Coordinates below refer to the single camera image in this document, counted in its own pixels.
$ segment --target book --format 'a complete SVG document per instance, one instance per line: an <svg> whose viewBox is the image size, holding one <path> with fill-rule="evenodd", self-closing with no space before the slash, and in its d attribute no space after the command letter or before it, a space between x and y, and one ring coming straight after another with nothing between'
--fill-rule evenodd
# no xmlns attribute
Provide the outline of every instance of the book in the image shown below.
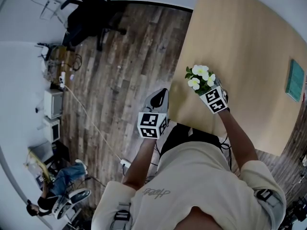
<svg viewBox="0 0 307 230"><path fill-rule="evenodd" d="M304 70L294 59L292 59L290 63L290 71L288 76L286 93L296 102L299 102L301 98L302 88L304 84L304 76Z"/></svg>

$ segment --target black hair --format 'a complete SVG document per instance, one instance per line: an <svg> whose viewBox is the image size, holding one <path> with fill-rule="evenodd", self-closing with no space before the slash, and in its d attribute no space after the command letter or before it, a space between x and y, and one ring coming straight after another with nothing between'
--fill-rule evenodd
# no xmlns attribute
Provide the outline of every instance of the black hair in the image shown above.
<svg viewBox="0 0 307 230"><path fill-rule="evenodd" d="M27 211L30 214L30 216L32 216L32 217L37 216L38 215L37 212L35 210L31 209L31 204L32 203L31 203L31 201L29 199L28 199L27 203L28 203Z"/></svg>

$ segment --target white cable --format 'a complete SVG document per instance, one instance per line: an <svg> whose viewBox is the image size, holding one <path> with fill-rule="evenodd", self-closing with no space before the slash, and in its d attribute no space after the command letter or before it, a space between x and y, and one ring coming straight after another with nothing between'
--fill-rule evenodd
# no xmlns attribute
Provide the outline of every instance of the white cable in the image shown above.
<svg viewBox="0 0 307 230"><path fill-rule="evenodd" d="M81 105L82 109L84 110L86 116L90 119L92 125L94 125L94 127L97 129L97 131L99 132L99 134L101 135L102 139L106 142L106 144L108 145L109 149L111 150L111 152L119 159L119 161L121 161L121 158L116 154L116 152L114 152L114 150L112 149L112 147L110 146L110 144L106 141L106 139L104 138L103 134L101 133L101 131L98 129L98 127L94 124L94 122L92 121L92 119L90 118L90 116L88 115L85 107L82 105L82 103L78 100L78 98L74 95L74 93L71 91L70 88L68 88L65 85L65 88L72 94L72 96L76 99L76 101Z"/></svg>
<svg viewBox="0 0 307 230"><path fill-rule="evenodd" d="M40 5L40 6L43 6L45 9L50 10L51 12L53 12L53 14L55 14L55 15L57 16L58 20L62 23L62 25L64 26L64 28L67 29L66 26L65 26L65 24L64 24L64 22L60 19L59 15L56 13L56 11L53 11L52 9L46 7L46 5L41 4L41 3L39 3L39 2L36 2L36 1L34 1L34 0L30 0L30 1L32 1L33 3L36 3L36 4Z"/></svg>

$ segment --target sneaker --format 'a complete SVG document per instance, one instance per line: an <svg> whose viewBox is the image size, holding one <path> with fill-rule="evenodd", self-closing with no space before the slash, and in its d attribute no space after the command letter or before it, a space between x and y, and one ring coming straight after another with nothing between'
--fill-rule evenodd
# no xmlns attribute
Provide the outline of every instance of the sneaker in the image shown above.
<svg viewBox="0 0 307 230"><path fill-rule="evenodd" d="M86 170L87 167L86 167L86 165L85 165L80 159L76 159L75 162L76 162L76 163L81 163L81 164L83 165L83 167L84 167L85 174L87 174L87 170Z"/></svg>

